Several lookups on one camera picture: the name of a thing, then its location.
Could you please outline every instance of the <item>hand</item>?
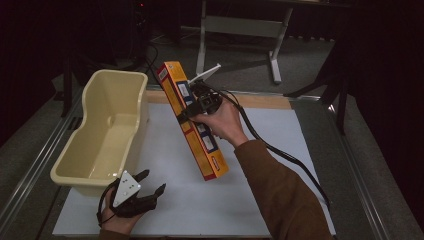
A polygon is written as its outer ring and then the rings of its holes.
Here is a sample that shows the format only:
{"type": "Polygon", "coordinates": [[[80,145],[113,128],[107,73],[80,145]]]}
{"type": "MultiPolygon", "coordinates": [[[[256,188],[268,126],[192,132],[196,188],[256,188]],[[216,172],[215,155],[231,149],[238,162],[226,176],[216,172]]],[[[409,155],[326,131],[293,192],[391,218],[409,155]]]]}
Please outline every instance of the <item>hand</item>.
{"type": "Polygon", "coordinates": [[[109,208],[110,206],[110,197],[112,194],[114,188],[110,189],[106,193],[106,207],[102,211],[102,221],[108,221],[104,222],[102,224],[102,229],[112,231],[112,232],[118,232],[125,235],[130,235],[132,229],[134,228],[137,221],[143,216],[144,213],[139,214],[137,216],[134,216],[132,218],[121,218],[118,216],[114,216],[113,211],[109,208]]]}
{"type": "Polygon", "coordinates": [[[234,148],[249,140],[244,134],[239,111],[225,98],[215,113],[211,115],[199,114],[190,118],[190,120],[208,125],[213,134],[227,140],[234,148]]]}

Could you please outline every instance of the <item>metal stand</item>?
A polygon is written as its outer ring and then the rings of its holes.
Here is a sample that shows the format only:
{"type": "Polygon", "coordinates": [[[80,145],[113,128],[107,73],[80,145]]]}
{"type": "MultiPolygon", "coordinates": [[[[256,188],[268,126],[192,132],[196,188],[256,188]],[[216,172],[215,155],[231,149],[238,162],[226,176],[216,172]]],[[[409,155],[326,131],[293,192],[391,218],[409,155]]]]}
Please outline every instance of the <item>metal stand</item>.
{"type": "Polygon", "coordinates": [[[203,0],[202,19],[200,22],[200,48],[197,57],[196,73],[202,73],[205,67],[206,32],[270,37],[276,38],[277,40],[274,50],[269,52],[269,61],[274,82],[276,84],[280,84],[282,79],[278,67],[277,56],[280,51],[281,44],[283,43],[292,11],[293,8],[288,8],[286,10],[283,22],[210,16],[206,14],[206,0],[203,0]]]}

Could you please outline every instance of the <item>white paper sheet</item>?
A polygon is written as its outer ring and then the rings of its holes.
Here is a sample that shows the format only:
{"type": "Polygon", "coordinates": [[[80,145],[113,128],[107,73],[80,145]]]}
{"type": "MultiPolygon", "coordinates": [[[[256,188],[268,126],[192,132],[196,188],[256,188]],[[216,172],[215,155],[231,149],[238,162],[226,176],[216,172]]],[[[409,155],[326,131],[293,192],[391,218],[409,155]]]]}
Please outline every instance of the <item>white paper sheet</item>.
{"type": "MultiPolygon", "coordinates": [[[[245,109],[258,134],[271,145],[301,160],[316,176],[293,110],[245,109]]],[[[269,232],[233,153],[225,140],[217,139],[230,167],[224,176],[204,181],[168,104],[149,104],[150,120],[136,172],[150,169],[141,182],[139,196],[149,195],[166,183],[156,210],[137,223],[134,236],[267,237],[269,232]]],[[[277,157],[302,177],[321,201],[330,232],[335,234],[324,200],[298,166],[277,157]]],[[[72,189],[53,234],[95,235],[98,198],[72,189]]]]}

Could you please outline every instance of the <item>wire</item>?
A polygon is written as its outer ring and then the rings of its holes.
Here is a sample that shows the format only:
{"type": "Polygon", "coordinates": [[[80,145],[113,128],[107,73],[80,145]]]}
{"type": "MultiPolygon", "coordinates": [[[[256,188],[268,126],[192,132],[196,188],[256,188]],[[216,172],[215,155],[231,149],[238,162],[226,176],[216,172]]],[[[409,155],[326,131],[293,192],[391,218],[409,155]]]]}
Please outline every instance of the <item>wire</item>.
{"type": "Polygon", "coordinates": [[[201,84],[205,87],[210,88],[212,91],[217,92],[219,95],[221,95],[222,97],[224,97],[225,99],[227,99],[228,101],[230,101],[232,104],[234,104],[234,106],[239,110],[240,115],[242,116],[244,122],[246,123],[247,128],[249,129],[250,133],[253,135],[253,137],[255,137],[258,140],[261,140],[265,143],[266,147],[271,150],[272,152],[274,152],[275,154],[277,154],[278,156],[281,156],[283,158],[285,158],[286,160],[288,160],[291,163],[294,163],[296,165],[298,165],[300,168],[302,168],[302,170],[308,175],[308,177],[311,179],[311,181],[313,182],[313,184],[315,185],[315,187],[318,189],[318,191],[320,192],[320,194],[322,195],[322,197],[325,200],[325,204],[327,205],[328,210],[330,211],[330,200],[327,197],[327,194],[325,194],[324,190],[322,189],[322,187],[319,185],[318,181],[315,179],[315,177],[312,175],[312,173],[309,171],[309,169],[305,166],[305,164],[303,164],[303,162],[301,162],[299,159],[293,157],[292,155],[270,145],[269,143],[267,143],[262,137],[259,136],[259,134],[255,131],[255,129],[253,128],[249,118],[247,117],[246,112],[244,111],[244,108],[238,103],[238,101],[234,101],[233,99],[231,99],[230,97],[228,97],[226,94],[224,94],[222,91],[215,89],[214,87],[210,86],[209,84],[205,83],[205,82],[198,82],[197,84],[201,84]]]}

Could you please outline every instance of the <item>forearm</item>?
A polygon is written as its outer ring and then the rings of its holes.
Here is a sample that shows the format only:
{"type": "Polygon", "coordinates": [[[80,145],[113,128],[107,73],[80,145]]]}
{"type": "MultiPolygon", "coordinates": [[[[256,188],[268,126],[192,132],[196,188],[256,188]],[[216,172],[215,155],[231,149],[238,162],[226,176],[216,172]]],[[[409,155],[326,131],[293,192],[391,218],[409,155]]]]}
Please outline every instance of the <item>forearm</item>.
{"type": "Polygon", "coordinates": [[[331,239],[316,196],[261,141],[246,142],[235,154],[274,239],[331,239]]]}

